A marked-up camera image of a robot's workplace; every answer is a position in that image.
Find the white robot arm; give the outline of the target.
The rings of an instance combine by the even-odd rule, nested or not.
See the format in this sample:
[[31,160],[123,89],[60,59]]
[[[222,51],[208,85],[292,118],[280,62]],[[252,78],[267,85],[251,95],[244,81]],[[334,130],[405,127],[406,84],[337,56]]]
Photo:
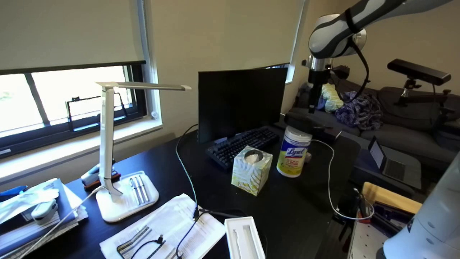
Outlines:
[[361,45],[354,38],[377,20],[395,16],[429,12],[451,0],[360,0],[341,15],[327,15],[317,20],[310,36],[308,82],[313,85],[308,111],[314,114],[323,85],[331,79],[334,58],[357,53],[361,56]]

